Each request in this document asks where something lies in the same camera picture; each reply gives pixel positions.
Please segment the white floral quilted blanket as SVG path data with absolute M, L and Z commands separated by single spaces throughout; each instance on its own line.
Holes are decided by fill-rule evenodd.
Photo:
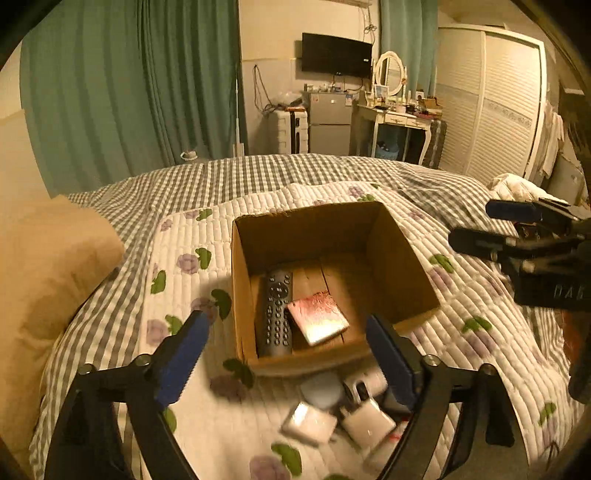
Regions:
M 567 392 L 562 334 L 546 310 L 517 306 L 499 271 L 452 252 L 437 215 L 399 192 L 368 183 L 293 184 L 211 208 L 165 216 L 156 226 L 138 349 L 151 353 L 175 334 L 192 307 L 214 319 L 211 336 L 180 400 L 164 416 L 194 467 L 208 479 L 259 479 L 276 468 L 290 477 L 290 462 L 273 451 L 297 450 L 305 479 L 342 475 L 363 479 L 398 442 L 405 422 L 376 401 L 363 415 L 391 429 L 377 453 L 349 442 L 338 430 L 346 401 L 342 375 L 266 380 L 242 369 L 233 348 L 229 307 L 230 226 L 245 214 L 375 199 L 391 212 L 410 241 L 441 301 L 441 310 L 411 335 L 418 348 L 453 367 L 495 364 L 509 391 L 528 453 L 563 444 L 582 416 Z

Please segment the white square box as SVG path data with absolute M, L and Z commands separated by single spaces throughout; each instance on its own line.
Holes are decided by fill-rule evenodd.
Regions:
M 351 408 L 341 408 L 342 428 L 362 450 L 373 450 L 396 429 L 396 422 L 370 398 Z

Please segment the white louvered wardrobe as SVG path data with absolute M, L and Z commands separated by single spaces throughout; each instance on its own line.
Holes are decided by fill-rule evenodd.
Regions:
M 447 124 L 440 169 L 484 184 L 503 173 L 530 176 L 547 97 L 542 41 L 495 27 L 441 27 L 435 95 Z

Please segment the white cylindrical shaver device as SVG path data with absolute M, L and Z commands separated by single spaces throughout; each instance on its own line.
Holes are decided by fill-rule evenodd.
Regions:
M 359 405 L 369 399 L 383 395 L 388 389 L 388 382 L 379 366 L 356 371 L 342 381 L 346 398 L 353 405 Z

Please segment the white dressing table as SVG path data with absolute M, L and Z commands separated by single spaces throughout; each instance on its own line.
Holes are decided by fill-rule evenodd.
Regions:
M 360 156 L 363 145 L 367 145 L 369 147 L 370 158 L 375 158 L 380 127 L 382 125 L 402 127 L 407 130 L 402 157 L 402 161 L 405 162 L 409 151 L 410 131 L 419 130 L 424 132 L 425 139 L 419 155 L 418 164 L 424 165 L 433 137 L 432 124 L 433 119 L 431 118 L 366 105 L 356 105 L 352 119 L 353 152 L 357 156 Z

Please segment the white flat box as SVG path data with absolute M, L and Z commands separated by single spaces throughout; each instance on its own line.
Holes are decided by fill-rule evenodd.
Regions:
M 328 443 L 338 425 L 338 418 L 329 412 L 300 402 L 284 420 L 281 432 L 306 444 Z

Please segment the yellow pillow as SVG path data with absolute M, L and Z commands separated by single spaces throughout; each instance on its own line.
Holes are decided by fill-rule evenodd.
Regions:
M 2 231 L 1 437 L 12 454 L 29 447 L 55 341 L 123 254 L 105 218 L 64 196 Z

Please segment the white round mirror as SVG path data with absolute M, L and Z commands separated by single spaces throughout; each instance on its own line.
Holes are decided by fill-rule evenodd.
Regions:
M 403 91 L 407 80 L 407 67 L 396 52 L 387 51 L 374 63 L 373 85 L 377 88 L 378 96 L 397 96 Z

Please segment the red white patterned box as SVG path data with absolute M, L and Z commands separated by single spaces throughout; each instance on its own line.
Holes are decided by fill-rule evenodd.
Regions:
M 311 347 L 325 343 L 349 329 L 349 321 L 329 291 L 290 302 L 287 310 Z

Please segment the brown cardboard box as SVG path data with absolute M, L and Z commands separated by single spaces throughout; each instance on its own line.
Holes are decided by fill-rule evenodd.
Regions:
M 270 272 L 293 275 L 294 299 L 327 291 L 349 328 L 318 346 L 294 334 L 290 354 L 263 355 Z M 379 202 L 335 203 L 235 219 L 231 232 L 236 356 L 257 376 L 290 377 L 370 356 L 370 315 L 406 334 L 441 308 L 418 254 Z

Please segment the grey mini fridge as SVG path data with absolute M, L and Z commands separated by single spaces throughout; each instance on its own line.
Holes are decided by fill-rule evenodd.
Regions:
M 310 92 L 307 107 L 310 152 L 348 155 L 353 115 L 352 98 L 344 92 Z

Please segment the green curtain right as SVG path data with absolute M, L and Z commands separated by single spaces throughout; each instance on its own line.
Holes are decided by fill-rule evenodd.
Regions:
M 408 89 L 435 89 L 438 51 L 436 0 L 382 0 L 380 4 L 381 52 L 394 51 L 407 67 Z

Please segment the green curtain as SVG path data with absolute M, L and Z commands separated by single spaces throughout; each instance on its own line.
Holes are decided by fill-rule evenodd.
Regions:
M 20 92 L 51 195 L 230 156 L 235 1 L 63 1 L 24 38 Z
M 435 89 L 438 51 L 436 0 L 382 0 L 380 4 L 381 52 L 394 51 L 407 67 L 408 89 Z

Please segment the white suitcase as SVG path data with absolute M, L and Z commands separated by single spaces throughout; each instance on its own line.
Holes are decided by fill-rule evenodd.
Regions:
M 308 112 L 304 109 L 276 110 L 267 117 L 270 152 L 308 153 Z

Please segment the black wall television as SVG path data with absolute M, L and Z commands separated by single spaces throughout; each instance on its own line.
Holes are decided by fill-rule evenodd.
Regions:
M 330 35 L 304 33 L 301 37 L 301 70 L 369 79 L 371 43 Z

